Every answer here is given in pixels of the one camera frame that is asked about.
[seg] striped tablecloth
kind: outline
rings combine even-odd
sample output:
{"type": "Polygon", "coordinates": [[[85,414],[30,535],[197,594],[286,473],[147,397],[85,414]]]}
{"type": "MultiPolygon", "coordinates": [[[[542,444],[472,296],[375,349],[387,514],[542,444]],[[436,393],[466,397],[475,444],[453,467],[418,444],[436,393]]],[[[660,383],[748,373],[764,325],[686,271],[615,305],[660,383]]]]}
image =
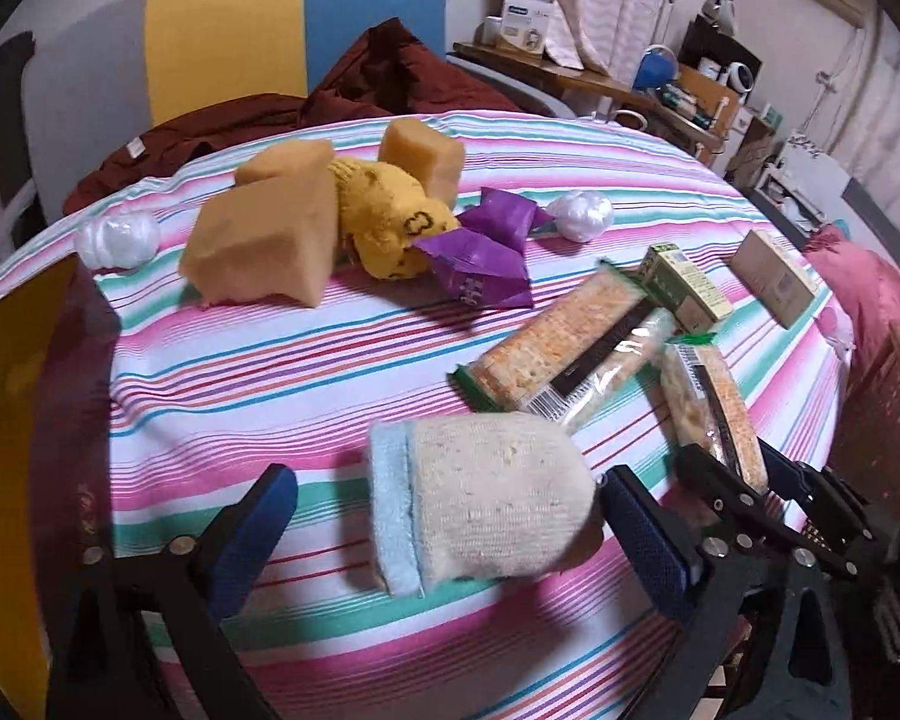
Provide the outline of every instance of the striped tablecloth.
{"type": "MultiPolygon", "coordinates": [[[[541,204],[573,187],[612,197],[615,224],[599,240],[581,247],[544,234],[528,243],[535,309],[475,312],[447,301],[429,278],[375,282],[355,266],[336,272],[316,310],[200,309],[176,273],[199,206],[231,185],[234,167],[280,138],[141,181],[53,225],[0,267],[0,295],[65,255],[71,231],[92,215],[156,214],[156,259],[134,274],[98,278],[122,322],[112,375],[116,548],[145,553],[199,533],[267,464],[296,471],[298,512],[242,613],[223,624],[283,716],[612,716],[673,630],[650,609],[616,541],[535,584],[456,581],[426,598],[391,599],[371,576],[367,426],[465,413],[447,372],[570,290],[597,258],[635,266],[652,242],[672,241],[733,303],[717,343],[757,432],[819,467],[844,370],[813,316],[834,298],[821,284],[795,327],[774,322],[725,263],[754,228],[792,247],[735,189],[656,138],[490,112],[424,120],[466,143],[463,206],[481,186],[541,204]]],[[[385,127],[372,119],[284,137],[331,138],[341,153],[372,158],[385,127]]],[[[594,474],[627,463],[662,495],[674,435],[653,370],[575,440],[594,474]]],[[[170,685],[194,714],[166,630],[159,620],[149,630],[170,685]]]]}

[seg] purple package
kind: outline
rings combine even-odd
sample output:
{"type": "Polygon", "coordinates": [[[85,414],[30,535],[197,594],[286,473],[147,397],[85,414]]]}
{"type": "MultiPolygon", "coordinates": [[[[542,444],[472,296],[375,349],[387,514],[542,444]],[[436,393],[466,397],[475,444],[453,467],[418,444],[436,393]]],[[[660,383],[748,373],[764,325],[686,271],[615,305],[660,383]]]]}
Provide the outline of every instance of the purple package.
{"type": "Polygon", "coordinates": [[[413,244],[452,298],[478,308],[533,308],[523,256],[465,227],[413,244]]]}
{"type": "Polygon", "coordinates": [[[527,245],[530,230],[554,220],[528,197],[490,187],[481,189],[480,205],[467,208],[457,219],[467,229],[482,233],[520,254],[527,245]]]}

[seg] metal bolt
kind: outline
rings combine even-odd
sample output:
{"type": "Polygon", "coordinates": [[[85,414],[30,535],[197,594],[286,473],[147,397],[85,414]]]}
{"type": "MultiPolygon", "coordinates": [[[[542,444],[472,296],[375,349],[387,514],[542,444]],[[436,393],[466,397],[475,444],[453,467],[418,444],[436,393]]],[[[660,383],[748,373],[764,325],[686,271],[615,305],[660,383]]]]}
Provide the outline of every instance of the metal bolt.
{"type": "Polygon", "coordinates": [[[103,548],[102,547],[87,547],[83,551],[83,564],[84,565],[96,565],[101,560],[103,560],[103,548]]]}
{"type": "Polygon", "coordinates": [[[197,546],[197,540],[192,536],[177,536],[170,542],[170,552],[175,555],[189,555],[197,546]]]}
{"type": "Polygon", "coordinates": [[[705,538],[701,546],[703,546],[703,552],[711,557],[726,557],[730,553],[727,543],[722,538],[714,538],[714,536],[705,538]]]}
{"type": "Polygon", "coordinates": [[[813,568],[817,564],[817,557],[809,549],[803,547],[794,549],[794,560],[805,568],[813,568]]]}

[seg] clear plastic packaging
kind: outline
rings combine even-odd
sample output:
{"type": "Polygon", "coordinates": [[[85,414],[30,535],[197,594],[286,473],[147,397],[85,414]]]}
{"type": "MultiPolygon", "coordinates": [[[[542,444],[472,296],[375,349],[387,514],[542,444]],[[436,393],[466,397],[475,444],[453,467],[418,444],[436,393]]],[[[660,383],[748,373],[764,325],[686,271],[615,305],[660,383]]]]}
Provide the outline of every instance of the clear plastic packaging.
{"type": "Polygon", "coordinates": [[[557,232],[570,241],[585,244],[607,232],[613,223],[613,203],[600,191],[573,189],[546,207],[557,232]]]}
{"type": "Polygon", "coordinates": [[[92,271],[136,268],[154,259],[159,247],[160,228],[147,211],[92,218],[74,234],[74,249],[92,271]]]}
{"type": "Polygon", "coordinates": [[[720,349],[709,343],[667,343],[660,385],[681,446],[696,443],[760,495],[768,488],[754,426],[720,349]]]}
{"type": "Polygon", "coordinates": [[[638,285],[601,264],[454,377],[478,408],[534,413],[573,433],[655,356],[675,326],[638,285]]]}

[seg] rolled sock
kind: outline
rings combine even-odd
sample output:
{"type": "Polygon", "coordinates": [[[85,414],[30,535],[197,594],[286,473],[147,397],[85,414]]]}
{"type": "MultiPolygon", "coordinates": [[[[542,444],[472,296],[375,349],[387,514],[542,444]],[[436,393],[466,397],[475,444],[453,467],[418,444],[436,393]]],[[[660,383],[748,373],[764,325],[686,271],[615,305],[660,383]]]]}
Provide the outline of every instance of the rolled sock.
{"type": "Polygon", "coordinates": [[[370,477],[377,565],[392,595],[458,577],[538,576],[602,544],[580,450],[536,416],[375,425],[370,477]]]}

